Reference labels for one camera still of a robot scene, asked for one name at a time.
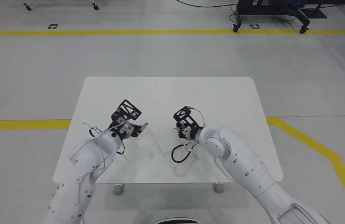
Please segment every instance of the floor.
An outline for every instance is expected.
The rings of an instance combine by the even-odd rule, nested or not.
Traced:
[[[228,0],[189,0],[215,5]],[[173,0],[0,1],[0,31],[231,30],[231,10]],[[311,30],[345,30],[345,6],[323,9]],[[249,16],[240,30],[251,30]],[[260,16],[260,30],[297,30]],[[70,119],[89,76],[251,77],[266,116],[277,116],[342,158],[345,165],[345,35],[0,35],[0,120]],[[329,160],[270,127],[281,185],[331,223],[345,223],[345,188]],[[0,130],[0,223],[40,223],[56,184],[67,130]],[[86,223],[151,223],[187,216],[206,223],[269,223],[242,187],[127,185],[123,196],[99,185]]]

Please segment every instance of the wire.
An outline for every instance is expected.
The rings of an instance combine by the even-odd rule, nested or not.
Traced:
[[[331,7],[335,7],[335,6],[339,6],[338,4],[334,4],[332,6],[324,6],[324,7],[319,7],[319,8],[331,8]],[[315,10],[318,7],[315,8],[302,8],[302,10]]]
[[[219,6],[196,6],[194,4],[188,4],[186,2],[182,2],[180,0],[176,0],[177,2],[180,2],[182,4],[185,4],[187,6],[193,6],[193,7],[198,7],[198,8],[217,8],[217,7],[224,7],[224,6],[237,6],[237,4],[221,4]]]
[[[85,173],[84,175],[82,175],[81,176],[81,178],[83,179],[84,178],[84,176],[86,176],[87,174],[92,174],[93,172],[97,172],[97,171],[101,171],[101,170],[103,170],[104,168],[105,168],[105,165],[106,165],[106,163],[105,163],[105,158],[104,158],[104,154],[103,154],[103,149],[101,148],[101,146],[100,146],[100,137],[104,134],[104,133],[106,133],[107,131],[109,131],[109,130],[111,130],[111,129],[113,129],[113,128],[116,128],[116,127],[118,127],[118,126],[121,126],[121,125],[123,125],[123,124],[125,124],[126,122],[128,122],[128,120],[126,120],[126,121],[124,121],[124,122],[122,122],[121,124],[118,124],[118,125],[116,125],[116,126],[114,126],[114,127],[111,127],[111,128],[108,128],[108,129],[106,129],[106,130],[104,130],[104,131],[102,131],[96,138],[98,139],[98,146],[99,146],[99,149],[100,149],[100,153],[101,153],[101,157],[102,157],[102,159],[103,159],[103,167],[101,168],[101,169],[98,169],[98,170],[91,170],[91,171],[89,171],[89,172],[87,172],[87,173]],[[86,144],[88,144],[89,142],[91,142],[92,140],[89,140],[87,143],[85,143],[81,148],[83,148]],[[78,204],[79,204],[79,208],[81,208],[81,203],[80,203],[80,199],[81,199],[81,191],[80,191],[80,188],[81,188],[81,183],[82,183],[83,181],[81,181],[79,184],[78,184]],[[85,224],[85,218],[84,218],[84,213],[82,212],[82,220],[83,220],[83,224]]]
[[[233,22],[233,23],[237,23],[237,21],[233,21],[232,19],[231,19],[231,16],[234,16],[234,15],[236,15],[236,13],[235,13],[235,11],[231,8],[231,6],[230,6],[230,10],[233,12],[233,14],[231,14],[230,16],[229,16],[229,19],[230,19],[230,21],[231,22]]]
[[[187,154],[182,160],[176,160],[176,159],[174,159],[174,152],[175,152],[175,150],[177,150],[177,149],[180,148],[180,147],[186,147],[187,145],[189,145],[189,144],[191,144],[191,143],[193,143],[191,149],[189,150],[188,154]],[[199,140],[192,140],[192,141],[190,141],[190,142],[188,142],[188,143],[186,143],[186,144],[180,144],[180,145],[176,146],[176,147],[173,148],[172,151],[171,151],[171,159],[172,159],[174,162],[176,162],[177,164],[180,164],[180,163],[184,162],[184,161],[190,156],[192,149],[193,149],[198,143],[199,143]]]
[[[230,180],[236,182],[236,180],[234,180],[233,178],[231,178],[229,175],[227,175],[227,174],[225,173],[224,169],[220,166],[220,164],[217,163],[216,159],[217,159],[217,158],[214,158],[214,161],[215,161],[216,165],[218,166],[218,168],[220,168],[220,170],[223,172],[223,174],[224,174],[227,178],[229,178]]]
[[[304,221],[302,221],[302,220],[295,214],[295,212],[293,211],[293,208],[292,208],[292,207],[296,207],[298,210],[300,210],[300,209],[298,208],[298,207],[300,207],[301,210],[303,210],[305,213],[307,213],[307,214],[309,215],[309,217],[313,220],[314,224],[317,224],[316,220],[311,216],[311,214],[310,214],[309,212],[307,212],[304,208],[302,208],[302,206],[300,206],[299,204],[294,204],[294,203],[292,203],[292,204],[290,205],[290,209],[291,209],[292,213],[296,216],[296,218],[297,218],[300,222],[302,222],[303,224],[306,224]]]
[[[203,125],[202,125],[202,126],[205,128],[205,127],[206,127],[206,124],[205,124],[205,119],[204,119],[204,116],[202,115],[202,113],[201,113],[198,109],[195,109],[195,108],[190,108],[190,109],[196,110],[197,112],[200,113],[200,115],[201,115],[201,117],[202,117],[202,120],[203,120]]]
[[[290,19],[290,20],[287,20],[286,16],[284,15],[284,19],[283,20],[279,20],[279,22],[286,22],[288,24],[292,24],[292,23],[295,22],[295,20],[296,20],[296,16],[294,18]]]

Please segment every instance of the yellow tape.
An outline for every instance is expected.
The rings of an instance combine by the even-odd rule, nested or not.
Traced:
[[[0,120],[0,130],[67,129],[71,120]]]
[[[67,129],[71,120],[0,120],[0,130]],[[345,189],[345,165],[337,153],[303,134],[280,118],[267,117],[267,123],[277,126],[316,152],[328,158]]]
[[[299,30],[45,30],[45,31],[0,31],[0,36],[55,36],[55,35],[291,35],[299,34]],[[308,30],[311,35],[345,35],[345,30]]]
[[[301,131],[287,124],[280,118],[267,117],[267,123],[268,125],[272,125],[272,126],[274,125],[281,128],[283,131],[292,135],[293,137],[298,139],[300,142],[306,144],[310,148],[314,149],[316,152],[320,153],[322,156],[329,159],[330,163],[332,164],[334,168],[335,173],[338,175],[345,189],[345,165],[337,153],[333,152],[326,146],[323,146],[321,143],[313,140],[311,137],[303,134]]]

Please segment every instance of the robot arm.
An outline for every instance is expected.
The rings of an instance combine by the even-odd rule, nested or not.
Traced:
[[[98,136],[69,154],[74,171],[59,183],[48,207],[43,224],[79,224],[95,191],[96,180],[114,161],[122,140],[137,137],[147,126],[135,125],[141,112],[124,100],[111,116],[113,122],[105,131],[91,128]]]
[[[201,128],[190,116],[190,108],[179,110],[174,119],[180,138],[199,141],[267,212],[272,224],[329,223],[311,207],[292,198],[274,180],[260,157],[227,128]]]

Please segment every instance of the tabletop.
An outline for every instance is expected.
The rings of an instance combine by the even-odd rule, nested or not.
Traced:
[[[124,100],[141,112],[132,121],[147,128],[137,137],[124,140],[127,160],[116,155],[114,162],[98,178],[100,184],[126,183],[227,183],[232,182],[201,146],[181,164],[171,159],[172,149],[183,143],[179,139],[173,115],[188,105],[201,111],[210,128],[228,127],[264,161],[277,180],[283,179],[276,149],[251,78],[235,77],[89,77],[69,127],[54,172],[59,183],[74,169],[69,152],[90,138],[88,126],[106,129],[111,114]],[[202,126],[198,112],[192,117]],[[176,159],[186,155],[176,150]]]

